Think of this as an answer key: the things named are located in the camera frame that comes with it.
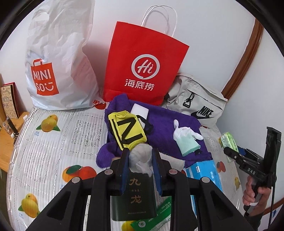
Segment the white tissue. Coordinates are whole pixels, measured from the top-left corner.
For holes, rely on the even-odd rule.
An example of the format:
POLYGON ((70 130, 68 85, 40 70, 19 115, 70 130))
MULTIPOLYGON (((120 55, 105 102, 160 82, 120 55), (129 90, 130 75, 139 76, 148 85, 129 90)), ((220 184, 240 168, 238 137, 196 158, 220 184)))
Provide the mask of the white tissue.
POLYGON ((147 174, 151 177, 153 174, 152 147, 145 143, 135 146, 130 151, 129 168, 131 172, 147 174))

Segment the white and mint gloves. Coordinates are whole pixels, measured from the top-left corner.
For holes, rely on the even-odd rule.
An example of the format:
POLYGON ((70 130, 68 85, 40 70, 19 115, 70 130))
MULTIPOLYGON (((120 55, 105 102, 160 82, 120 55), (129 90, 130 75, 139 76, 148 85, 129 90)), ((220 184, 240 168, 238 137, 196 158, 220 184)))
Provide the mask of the white and mint gloves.
POLYGON ((179 122, 176 119, 173 121, 173 126, 173 139, 177 143, 182 156, 187 156, 201 148, 196 140, 202 141, 202 135, 194 132, 190 127, 179 127, 179 122))

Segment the yellow black sock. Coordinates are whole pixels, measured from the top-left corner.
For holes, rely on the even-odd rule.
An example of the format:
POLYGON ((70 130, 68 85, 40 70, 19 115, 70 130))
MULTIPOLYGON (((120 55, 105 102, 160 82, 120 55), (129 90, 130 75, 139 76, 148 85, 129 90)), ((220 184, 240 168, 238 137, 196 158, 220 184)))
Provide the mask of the yellow black sock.
POLYGON ((108 115, 110 130, 119 148, 130 151, 140 143, 146 143, 147 134, 154 126, 140 115, 134 115, 126 110, 113 112, 108 115))

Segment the white sponge block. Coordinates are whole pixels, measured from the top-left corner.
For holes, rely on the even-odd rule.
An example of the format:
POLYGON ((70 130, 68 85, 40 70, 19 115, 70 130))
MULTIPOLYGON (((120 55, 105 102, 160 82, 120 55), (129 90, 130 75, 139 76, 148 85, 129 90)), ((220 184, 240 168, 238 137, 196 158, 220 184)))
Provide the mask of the white sponge block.
POLYGON ((136 115, 142 128, 145 128, 144 121, 147 119, 149 109, 135 103, 131 109, 131 114, 136 115))

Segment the blue tissue pack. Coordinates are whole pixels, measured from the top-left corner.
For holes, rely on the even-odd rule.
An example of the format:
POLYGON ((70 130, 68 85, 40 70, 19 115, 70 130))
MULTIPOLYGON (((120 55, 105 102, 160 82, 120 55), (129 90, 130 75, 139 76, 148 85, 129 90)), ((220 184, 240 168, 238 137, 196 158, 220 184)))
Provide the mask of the blue tissue pack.
POLYGON ((209 178, 221 191, 222 185, 217 168, 213 160, 196 162, 185 169, 186 176, 189 178, 200 180, 202 177, 209 178))

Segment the dark green tea tin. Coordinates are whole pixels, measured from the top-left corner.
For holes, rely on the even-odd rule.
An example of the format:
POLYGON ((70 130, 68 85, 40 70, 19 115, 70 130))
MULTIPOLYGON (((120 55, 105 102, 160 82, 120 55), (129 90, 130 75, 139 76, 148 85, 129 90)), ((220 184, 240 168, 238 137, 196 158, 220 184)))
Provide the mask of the dark green tea tin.
POLYGON ((111 197, 114 221, 150 219, 156 216, 153 177, 129 171, 126 189, 121 196, 111 197))

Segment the fruit print tablecloth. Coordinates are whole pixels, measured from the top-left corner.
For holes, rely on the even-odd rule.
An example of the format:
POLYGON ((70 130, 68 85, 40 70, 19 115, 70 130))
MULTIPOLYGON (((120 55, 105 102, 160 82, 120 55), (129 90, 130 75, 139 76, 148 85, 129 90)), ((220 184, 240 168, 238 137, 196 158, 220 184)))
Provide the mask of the fruit print tablecloth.
MULTIPOLYGON (((73 165, 91 166, 100 173, 96 158, 99 149, 107 141, 107 126, 104 121, 105 109, 96 107, 70 111, 46 111, 32 108, 11 155, 7 183, 7 209, 14 230, 26 230, 34 218, 20 211, 21 201, 28 193, 38 200, 39 211, 67 184, 62 178, 63 171, 73 165), (42 120, 50 115, 59 117, 60 131, 43 132, 36 130, 42 120)), ((221 133, 217 126, 199 128, 206 149, 213 158, 212 164, 223 163, 226 171, 218 173, 217 180, 223 193, 243 214, 243 189, 237 168, 228 162, 218 139, 221 133)))

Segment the grey Nike pouch bag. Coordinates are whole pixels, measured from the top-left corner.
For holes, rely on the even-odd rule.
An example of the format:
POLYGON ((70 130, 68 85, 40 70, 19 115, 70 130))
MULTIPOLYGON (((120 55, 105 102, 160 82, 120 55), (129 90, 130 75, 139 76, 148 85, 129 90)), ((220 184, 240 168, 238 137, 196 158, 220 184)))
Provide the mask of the grey Nike pouch bag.
POLYGON ((165 96, 165 107, 193 116, 202 126, 212 128, 221 117, 227 101, 218 90, 198 78, 178 73, 165 96))

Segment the white Miniso plastic bag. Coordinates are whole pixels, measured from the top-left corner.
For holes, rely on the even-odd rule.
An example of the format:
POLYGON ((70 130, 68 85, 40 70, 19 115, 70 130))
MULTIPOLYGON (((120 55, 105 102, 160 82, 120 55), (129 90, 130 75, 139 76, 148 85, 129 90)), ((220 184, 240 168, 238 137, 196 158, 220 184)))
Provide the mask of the white Miniso plastic bag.
POLYGON ((83 52, 93 25, 94 1, 44 1, 36 7, 26 42, 26 81, 33 105, 49 111, 102 104, 83 52))

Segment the red Haidilao paper bag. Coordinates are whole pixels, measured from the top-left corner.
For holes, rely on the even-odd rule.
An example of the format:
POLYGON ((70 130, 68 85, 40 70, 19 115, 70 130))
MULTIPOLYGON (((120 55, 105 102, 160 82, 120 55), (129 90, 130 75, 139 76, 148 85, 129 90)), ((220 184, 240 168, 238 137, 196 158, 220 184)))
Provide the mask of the red Haidilao paper bag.
POLYGON ((160 105, 189 46, 144 26, 116 23, 107 59, 103 100, 129 99, 160 105))

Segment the wooden door frame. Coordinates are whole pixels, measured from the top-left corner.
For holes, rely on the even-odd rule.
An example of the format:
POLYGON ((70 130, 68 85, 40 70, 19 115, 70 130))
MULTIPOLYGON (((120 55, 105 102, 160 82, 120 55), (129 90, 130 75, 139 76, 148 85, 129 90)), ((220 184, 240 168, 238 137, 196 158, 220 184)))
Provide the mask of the wooden door frame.
POLYGON ((263 30, 263 25, 257 19, 255 19, 254 26, 245 51, 240 61, 238 62, 238 65, 236 66, 231 78, 228 80, 227 84, 221 92, 227 100, 229 100, 233 96, 246 73, 248 72, 258 51, 258 47, 262 39, 263 30))

